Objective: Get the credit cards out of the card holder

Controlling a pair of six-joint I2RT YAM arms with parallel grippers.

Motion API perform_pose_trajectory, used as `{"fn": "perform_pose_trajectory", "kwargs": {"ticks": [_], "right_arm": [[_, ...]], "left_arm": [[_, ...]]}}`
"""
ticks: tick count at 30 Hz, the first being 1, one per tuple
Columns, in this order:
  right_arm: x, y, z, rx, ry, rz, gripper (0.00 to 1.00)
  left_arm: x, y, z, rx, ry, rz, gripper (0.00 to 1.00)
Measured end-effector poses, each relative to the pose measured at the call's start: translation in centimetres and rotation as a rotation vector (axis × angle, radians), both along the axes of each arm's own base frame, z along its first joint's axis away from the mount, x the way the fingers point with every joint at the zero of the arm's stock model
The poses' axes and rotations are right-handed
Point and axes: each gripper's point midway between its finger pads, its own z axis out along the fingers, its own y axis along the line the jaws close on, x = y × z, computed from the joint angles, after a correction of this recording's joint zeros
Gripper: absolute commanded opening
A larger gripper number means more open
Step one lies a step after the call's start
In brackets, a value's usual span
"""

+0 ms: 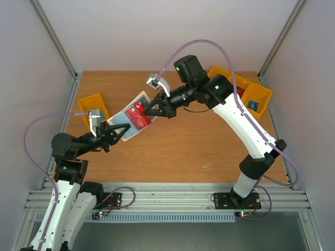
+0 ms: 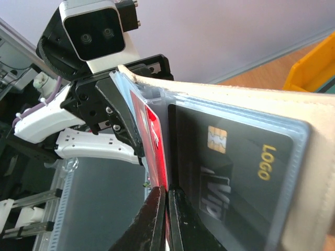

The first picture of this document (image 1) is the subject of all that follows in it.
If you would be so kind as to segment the teal credit card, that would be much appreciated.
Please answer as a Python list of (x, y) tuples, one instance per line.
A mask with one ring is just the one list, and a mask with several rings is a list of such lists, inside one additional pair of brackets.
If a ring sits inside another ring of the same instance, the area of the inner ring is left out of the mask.
[(106, 118), (106, 114), (105, 114), (104, 111), (100, 110), (100, 111), (99, 111), (99, 114), (100, 114), (100, 120), (101, 120), (101, 121), (106, 121), (106, 120), (107, 120), (107, 118)]

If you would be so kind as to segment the beige card holder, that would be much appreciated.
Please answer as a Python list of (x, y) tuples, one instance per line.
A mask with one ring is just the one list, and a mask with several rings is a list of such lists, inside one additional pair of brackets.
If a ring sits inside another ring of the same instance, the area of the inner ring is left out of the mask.
[(144, 109), (149, 105), (150, 102), (151, 99), (147, 93), (142, 91), (123, 110), (110, 117), (107, 120), (107, 123), (109, 125), (125, 123), (130, 125), (130, 128), (127, 130), (127, 132), (121, 137), (121, 139), (125, 142), (146, 129), (156, 119), (156, 116), (144, 115)]

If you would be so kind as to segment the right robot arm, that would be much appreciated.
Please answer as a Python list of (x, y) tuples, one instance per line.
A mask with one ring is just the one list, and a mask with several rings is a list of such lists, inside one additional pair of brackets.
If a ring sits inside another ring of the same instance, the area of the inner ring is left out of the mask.
[(187, 55), (177, 60), (174, 67), (183, 86), (170, 90), (167, 81), (159, 79), (157, 74), (151, 74), (147, 84), (154, 89), (163, 89), (144, 109), (144, 114), (173, 118), (177, 108), (197, 101), (219, 115), (249, 152), (239, 165), (241, 174), (228, 196), (235, 209), (241, 208), (249, 202), (253, 188), (287, 145), (284, 140), (276, 140), (268, 135), (249, 111), (245, 110), (226, 77), (220, 74), (208, 77), (196, 56)]

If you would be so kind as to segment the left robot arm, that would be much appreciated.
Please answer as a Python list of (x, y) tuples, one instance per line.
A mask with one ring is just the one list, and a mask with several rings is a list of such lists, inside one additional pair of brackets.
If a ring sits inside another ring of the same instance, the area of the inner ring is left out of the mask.
[(102, 184), (84, 181), (88, 161), (79, 156), (98, 149), (109, 152), (129, 129), (128, 123), (103, 122), (94, 133), (78, 138), (67, 133), (53, 137), (53, 191), (40, 228), (26, 250), (72, 250), (87, 215), (102, 207), (106, 199)]

